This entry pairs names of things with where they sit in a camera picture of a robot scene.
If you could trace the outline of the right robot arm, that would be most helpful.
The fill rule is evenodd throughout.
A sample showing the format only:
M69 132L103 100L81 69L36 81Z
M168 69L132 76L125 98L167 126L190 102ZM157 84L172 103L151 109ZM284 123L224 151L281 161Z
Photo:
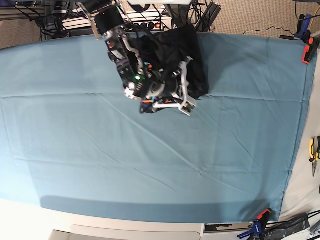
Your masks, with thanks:
M124 96L139 102L141 114L178 109L190 116L197 106L191 96L188 65L193 58L177 43L134 24L116 0L78 3L94 36L103 39L122 81Z

